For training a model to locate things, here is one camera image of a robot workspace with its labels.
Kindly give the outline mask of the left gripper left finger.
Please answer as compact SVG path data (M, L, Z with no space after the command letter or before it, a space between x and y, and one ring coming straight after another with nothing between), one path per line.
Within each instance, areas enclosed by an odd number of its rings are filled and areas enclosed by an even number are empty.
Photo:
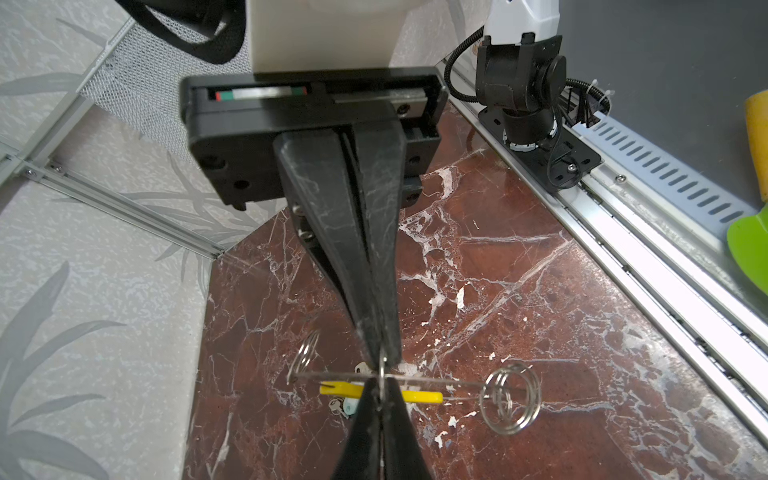
M370 379L364 384L348 441L331 478L378 479L381 430L378 381Z

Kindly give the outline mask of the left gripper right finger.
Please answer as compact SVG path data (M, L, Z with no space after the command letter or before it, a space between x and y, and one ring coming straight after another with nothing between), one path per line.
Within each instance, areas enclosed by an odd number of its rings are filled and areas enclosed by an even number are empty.
M383 381L380 418L383 479L431 479L401 388L392 378Z

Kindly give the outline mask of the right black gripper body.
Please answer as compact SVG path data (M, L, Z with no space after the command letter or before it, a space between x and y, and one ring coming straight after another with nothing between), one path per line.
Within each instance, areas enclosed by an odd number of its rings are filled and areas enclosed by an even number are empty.
M425 174L440 144L448 92L434 67L188 76L179 111L188 149L219 199L237 210L284 195L273 140L281 133L399 121L404 176Z

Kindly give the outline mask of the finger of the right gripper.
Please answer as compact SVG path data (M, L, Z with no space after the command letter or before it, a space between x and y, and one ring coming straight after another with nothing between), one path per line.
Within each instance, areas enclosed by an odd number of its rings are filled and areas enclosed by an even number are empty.
M406 140L400 122L351 127L353 234L345 300L364 352L376 367L402 359L395 276Z
M376 364L382 353L382 335L341 139L331 129L284 132L275 138L274 150Z

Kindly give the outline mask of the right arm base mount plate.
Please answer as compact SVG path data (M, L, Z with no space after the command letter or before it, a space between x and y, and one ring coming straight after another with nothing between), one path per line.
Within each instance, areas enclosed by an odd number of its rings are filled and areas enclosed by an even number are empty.
M585 175L603 164L602 157L594 149L565 127L553 132L550 142L556 142L554 149L549 144L513 145L504 131L500 109L484 108L478 116L480 124L550 194L578 185Z

